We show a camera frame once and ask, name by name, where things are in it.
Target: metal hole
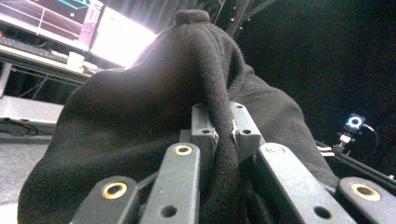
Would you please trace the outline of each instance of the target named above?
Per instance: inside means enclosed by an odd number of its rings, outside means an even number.
[[[107,184],[102,188],[102,196],[106,199],[117,199],[122,196],[127,190],[124,183],[115,182]]]
[[[315,211],[315,214],[317,214],[318,217],[325,218],[325,219],[329,219],[329,218],[332,217],[332,214],[329,212],[329,210],[327,210],[324,207],[320,207],[320,206],[315,207],[314,211]]]
[[[355,194],[357,194],[358,196],[360,196],[361,198],[368,200],[368,201],[378,201],[381,199],[381,196],[379,195],[379,193],[364,184],[352,184],[350,186],[350,188],[352,189],[352,192],[354,192]]]
[[[192,152],[192,148],[187,146],[177,146],[174,148],[174,151],[179,156],[185,156]]]
[[[251,133],[251,130],[242,130],[242,133],[250,134],[250,133]]]
[[[173,205],[168,205],[161,211],[163,217],[172,217],[177,213],[177,209]]]

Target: black fabric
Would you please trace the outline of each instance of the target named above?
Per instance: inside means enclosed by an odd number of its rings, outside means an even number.
[[[100,180],[125,175],[138,182],[156,172],[180,129],[191,127],[191,107],[202,101],[219,146],[201,223],[247,222],[230,100],[247,107],[267,141],[290,147],[316,178],[336,185],[297,104],[255,77],[233,40],[202,18],[202,11],[178,12],[178,24],[157,37],[138,65],[98,73],[72,94],[21,191],[20,223],[68,222]]]

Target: cable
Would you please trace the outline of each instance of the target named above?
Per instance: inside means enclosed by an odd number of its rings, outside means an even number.
[[[19,123],[12,119],[0,119],[0,124],[22,127],[26,131],[26,133],[22,133],[22,134],[20,134],[20,136],[51,135],[51,133],[46,133],[46,132],[38,130],[37,127],[35,127],[31,124]],[[11,132],[6,131],[6,130],[0,130],[0,132],[12,135]]]
[[[363,124],[363,127],[370,130],[372,133],[374,133],[375,135],[375,147],[374,147],[374,152],[376,152],[376,149],[378,148],[378,144],[379,144],[379,137],[378,137],[378,133],[376,133],[376,131],[374,130],[374,128],[372,128],[370,125],[368,124]]]
[[[364,158],[361,159],[362,161],[366,161],[366,160],[369,159],[371,156],[374,156],[374,155],[375,155],[376,149],[378,148],[378,144],[379,144],[379,138],[378,138],[378,134],[376,133],[376,131],[374,130],[374,128],[372,128],[370,125],[368,125],[368,124],[363,124],[362,127],[366,128],[366,129],[368,129],[368,130],[370,130],[370,131],[371,131],[372,133],[374,133],[374,135],[375,135],[375,147],[374,147],[373,153],[371,153],[370,155],[368,155],[368,156],[366,156],[366,157],[364,157]]]
[[[318,147],[329,147],[329,146],[325,145],[324,143],[319,142],[316,139],[315,139],[315,143],[317,144]]]

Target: monitor screen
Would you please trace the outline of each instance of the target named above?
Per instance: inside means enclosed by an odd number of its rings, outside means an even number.
[[[105,8],[96,32],[91,53],[122,67],[132,66],[156,37],[110,7]]]
[[[0,0],[0,21],[88,50],[102,6],[97,0]]]

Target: metal rod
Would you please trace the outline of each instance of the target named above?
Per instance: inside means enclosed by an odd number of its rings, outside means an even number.
[[[238,4],[236,6],[236,16],[234,18],[234,22],[232,22],[228,26],[226,31],[226,33],[230,35],[233,39],[237,38],[238,35],[237,31],[240,29],[242,23],[244,22],[243,20],[244,15],[252,4],[253,4],[253,0],[238,1]]]
[[[40,92],[41,88],[43,88],[44,84],[47,82],[48,77],[49,77],[49,75],[47,75],[47,76],[44,78],[44,80],[41,82],[41,85],[38,87],[37,91],[35,91],[35,94],[33,95],[32,100],[34,100],[34,99],[37,97],[37,95],[38,95],[38,93]]]
[[[44,76],[40,76],[40,75],[38,75],[38,74],[34,74],[34,73],[31,73],[31,72],[25,71],[25,70],[23,70],[23,69],[21,69],[21,68],[20,68],[20,69],[15,69],[15,71],[16,71],[16,72],[25,73],[25,74],[27,74],[27,75],[35,76],[35,77],[44,77]],[[74,79],[72,79],[72,78],[60,77],[60,76],[53,75],[53,74],[46,73],[46,72],[40,72],[40,73],[42,73],[42,74],[44,74],[44,75],[49,75],[50,77],[57,77],[57,78],[59,78],[59,79],[67,80],[67,81],[70,81],[70,82],[75,82],[75,83],[78,83],[78,84],[84,84],[84,81],[76,81],[76,80],[74,80]]]
[[[215,20],[213,21],[213,24],[216,24],[216,22],[218,21],[220,13],[221,13],[221,11],[222,11],[222,9],[224,7],[224,4],[225,4],[225,0],[224,1],[219,0],[218,3],[220,4],[220,8],[219,8],[218,14],[216,15]]]
[[[244,16],[243,21],[249,19],[250,17],[254,16],[255,14],[257,14],[258,12],[260,12],[261,10],[265,9],[266,7],[269,7],[271,4],[273,4],[276,0],[268,0],[264,3],[261,3],[259,6],[255,7],[254,9],[252,9],[251,11],[249,11],[249,13],[247,13]]]
[[[43,77],[43,78],[45,78],[44,76],[41,76],[39,74],[34,74],[34,73],[31,73],[31,72],[28,72],[28,71],[24,71],[24,70],[21,70],[21,69],[15,69],[15,71],[16,72],[21,72],[21,73],[24,73],[24,74],[27,74],[27,75],[30,75],[30,76],[33,76],[33,77]],[[75,81],[73,79],[69,79],[69,78],[64,78],[65,80],[70,81],[70,82],[66,82],[64,80],[53,78],[53,77],[56,77],[56,76],[52,76],[50,74],[46,74],[46,75],[48,76],[48,80],[57,81],[57,82],[60,82],[60,83],[66,84],[66,85],[72,85],[72,86],[79,87],[79,86],[81,86],[83,84],[83,82],[77,82],[77,81]]]
[[[200,150],[194,144],[170,146],[139,223],[198,223]]]
[[[30,91],[34,90],[35,88],[37,88],[38,86],[41,85],[43,81],[39,82],[37,85],[33,86],[31,89],[29,89],[28,91],[22,93],[21,95],[19,95],[18,97],[21,98],[22,96],[26,95],[27,93],[29,93]]]

